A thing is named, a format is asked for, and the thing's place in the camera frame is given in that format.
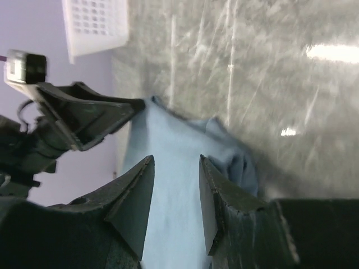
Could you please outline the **blue-grey t shirt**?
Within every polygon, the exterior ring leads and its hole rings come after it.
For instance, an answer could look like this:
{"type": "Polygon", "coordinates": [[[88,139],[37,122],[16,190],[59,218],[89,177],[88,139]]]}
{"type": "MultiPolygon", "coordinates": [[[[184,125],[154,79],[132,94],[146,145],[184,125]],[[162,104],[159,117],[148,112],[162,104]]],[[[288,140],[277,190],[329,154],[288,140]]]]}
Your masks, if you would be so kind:
{"type": "Polygon", "coordinates": [[[206,156],[230,181],[257,195],[248,148],[216,117],[184,119],[156,97],[132,119],[123,171],[144,157],[155,161],[143,268],[209,268],[199,193],[199,158],[206,156]]]}

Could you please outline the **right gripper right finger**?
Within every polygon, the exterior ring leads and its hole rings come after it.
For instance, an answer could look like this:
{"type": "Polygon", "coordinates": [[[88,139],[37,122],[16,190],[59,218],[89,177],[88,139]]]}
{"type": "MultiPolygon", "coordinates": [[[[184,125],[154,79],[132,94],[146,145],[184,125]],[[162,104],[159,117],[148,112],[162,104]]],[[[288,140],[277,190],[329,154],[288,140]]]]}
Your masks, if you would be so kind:
{"type": "Polygon", "coordinates": [[[204,156],[199,189],[212,268],[357,268],[357,199],[264,202],[204,156]]]}

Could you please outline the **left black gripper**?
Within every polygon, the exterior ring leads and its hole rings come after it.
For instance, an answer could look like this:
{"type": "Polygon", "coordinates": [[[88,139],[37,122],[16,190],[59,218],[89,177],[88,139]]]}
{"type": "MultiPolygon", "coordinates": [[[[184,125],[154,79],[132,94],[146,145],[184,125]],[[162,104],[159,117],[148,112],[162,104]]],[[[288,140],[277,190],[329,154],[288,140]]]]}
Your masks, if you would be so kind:
{"type": "Polygon", "coordinates": [[[1,177],[55,173],[57,159],[68,150],[87,151],[116,133],[145,108],[143,99],[102,95],[83,82],[69,86],[37,84],[35,101],[43,115],[35,128],[16,111],[20,122],[1,116],[1,177]]]}

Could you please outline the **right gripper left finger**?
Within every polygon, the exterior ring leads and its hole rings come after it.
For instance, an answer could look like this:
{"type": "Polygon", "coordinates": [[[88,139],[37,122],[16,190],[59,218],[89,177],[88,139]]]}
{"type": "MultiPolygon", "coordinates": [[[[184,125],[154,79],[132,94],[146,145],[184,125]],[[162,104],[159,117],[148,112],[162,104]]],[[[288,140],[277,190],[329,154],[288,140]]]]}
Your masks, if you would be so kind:
{"type": "Polygon", "coordinates": [[[136,268],[142,259],[155,162],[67,205],[1,198],[2,268],[136,268]]]}

